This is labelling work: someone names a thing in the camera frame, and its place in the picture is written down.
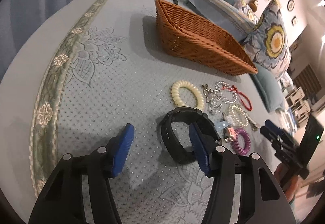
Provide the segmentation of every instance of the silver screw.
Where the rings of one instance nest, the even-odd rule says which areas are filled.
[[[225,151],[225,147],[223,146],[217,146],[216,147],[216,150],[219,152],[219,153],[223,153]]]
[[[63,160],[69,160],[71,158],[71,154],[65,154],[64,156],[63,156]]]
[[[252,154],[251,154],[251,157],[252,157],[253,159],[255,159],[255,160],[260,159],[260,155],[257,154],[257,153],[252,153]]]
[[[104,146],[99,147],[99,148],[97,149],[97,152],[99,152],[100,154],[105,153],[105,152],[106,152],[106,147],[104,147]]]

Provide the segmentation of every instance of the green decorative border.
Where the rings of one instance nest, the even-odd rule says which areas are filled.
[[[62,92],[75,48],[107,0],[96,0],[60,43],[44,74],[30,131],[30,173],[36,197],[57,163],[56,134]]]

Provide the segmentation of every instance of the round wall clock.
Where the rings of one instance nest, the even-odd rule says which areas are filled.
[[[289,0],[288,1],[288,11],[292,12],[294,7],[295,7],[295,1],[294,0]]]

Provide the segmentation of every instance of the purple coiled hair tie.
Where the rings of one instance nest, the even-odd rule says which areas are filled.
[[[238,137],[236,140],[233,140],[231,142],[231,147],[233,148],[233,150],[235,151],[236,154],[239,154],[239,155],[248,154],[249,150],[251,149],[251,139],[250,139],[248,133],[243,128],[237,128],[237,129],[235,129],[235,132],[237,133],[237,135],[240,134],[244,138],[245,147],[244,147],[244,149],[241,148],[241,146],[239,145],[239,142],[238,142]]]

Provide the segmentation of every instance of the black watch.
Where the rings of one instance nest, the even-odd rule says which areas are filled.
[[[215,141],[220,141],[214,123],[209,119],[206,113],[203,113],[199,109],[178,107],[168,112],[160,122],[161,137],[170,156],[175,162],[181,165],[196,161],[196,157],[193,151],[187,151],[181,145],[173,132],[172,122],[185,122],[188,125],[196,122],[203,134],[212,136]]]

